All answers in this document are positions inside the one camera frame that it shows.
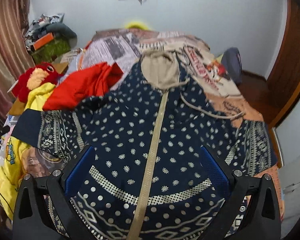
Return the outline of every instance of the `wooden floor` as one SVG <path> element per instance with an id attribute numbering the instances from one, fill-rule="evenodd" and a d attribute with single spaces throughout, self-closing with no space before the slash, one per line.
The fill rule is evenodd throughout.
<path id="1" fill-rule="evenodd" d="M 247 102 L 263 115 L 267 124 L 279 113 L 280 108 L 273 103 L 266 80 L 262 77 L 243 72 L 238 88 Z"/>

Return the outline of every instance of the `orange box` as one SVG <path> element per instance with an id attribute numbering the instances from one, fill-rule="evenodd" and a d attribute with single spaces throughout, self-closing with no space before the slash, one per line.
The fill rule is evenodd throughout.
<path id="1" fill-rule="evenodd" d="M 44 35 L 43 37 L 41 37 L 40 39 L 38 39 L 33 47 L 35 50 L 40 49 L 43 45 L 46 45 L 48 42 L 52 41 L 53 38 L 53 34 L 52 33 L 48 33 L 46 35 Z"/>

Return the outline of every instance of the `striped curtain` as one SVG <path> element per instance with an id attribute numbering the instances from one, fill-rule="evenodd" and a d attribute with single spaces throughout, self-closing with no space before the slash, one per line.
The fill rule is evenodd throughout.
<path id="1" fill-rule="evenodd" d="M 12 105 L 7 91 L 34 66 L 23 39 L 28 28 L 29 4 L 30 0 L 0 0 L 0 125 Z"/>

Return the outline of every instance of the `yellow round object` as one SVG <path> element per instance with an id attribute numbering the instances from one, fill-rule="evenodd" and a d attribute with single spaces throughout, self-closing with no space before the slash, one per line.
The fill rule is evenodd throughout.
<path id="1" fill-rule="evenodd" d="M 126 29 L 140 29 L 140 30 L 148 30 L 148 26 L 142 22 L 130 22 L 125 25 Z"/>

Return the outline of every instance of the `plush toy eye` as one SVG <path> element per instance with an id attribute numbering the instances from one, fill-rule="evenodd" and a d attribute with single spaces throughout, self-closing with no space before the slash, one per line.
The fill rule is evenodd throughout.
<path id="1" fill-rule="evenodd" d="M 50 72 L 54 72 L 54 69 L 51 66 L 47 66 L 47 70 L 50 71 Z"/>

